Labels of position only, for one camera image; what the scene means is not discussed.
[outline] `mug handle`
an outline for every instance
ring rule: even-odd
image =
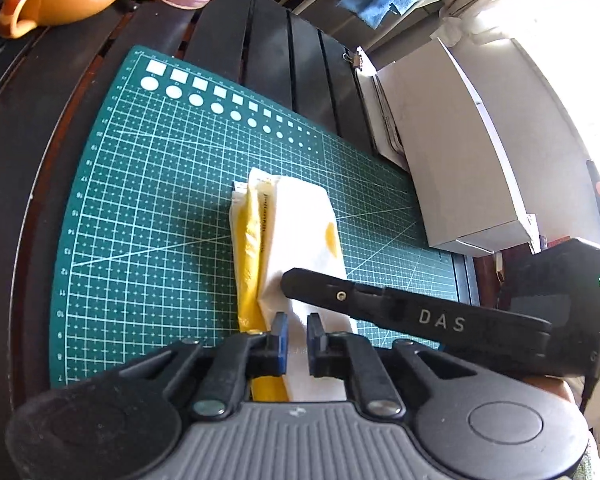
[[[18,20],[27,0],[5,0],[0,10],[0,35],[4,38],[19,38],[38,26],[35,20]]]

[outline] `cutting mat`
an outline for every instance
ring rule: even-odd
[[[232,182],[295,176],[331,199],[348,277],[456,300],[451,256],[428,248],[413,183],[274,102],[143,47],[128,54],[66,206],[50,316],[53,386],[176,338],[237,330]],[[388,346],[397,333],[361,322]]]

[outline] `gray ribbed panel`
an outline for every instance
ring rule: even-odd
[[[191,426],[142,480],[448,480],[395,424],[349,402],[245,403],[224,422]]]

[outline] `screw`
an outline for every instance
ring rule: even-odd
[[[389,399],[372,400],[366,408],[373,415],[381,416],[382,418],[398,415],[401,410],[400,404]]]
[[[226,406],[221,400],[199,400],[193,405],[193,411],[201,416],[219,416],[226,411]]]

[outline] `yellow and white package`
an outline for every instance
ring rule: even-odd
[[[254,381],[256,400],[342,400],[344,384],[309,375],[306,319],[320,313],[327,332],[355,332],[355,320],[287,299],[280,278],[293,267],[346,278],[336,219],[326,191],[302,180],[252,169],[246,185],[235,183],[230,211],[240,330],[268,330],[277,312],[289,320],[283,392],[274,378]]]

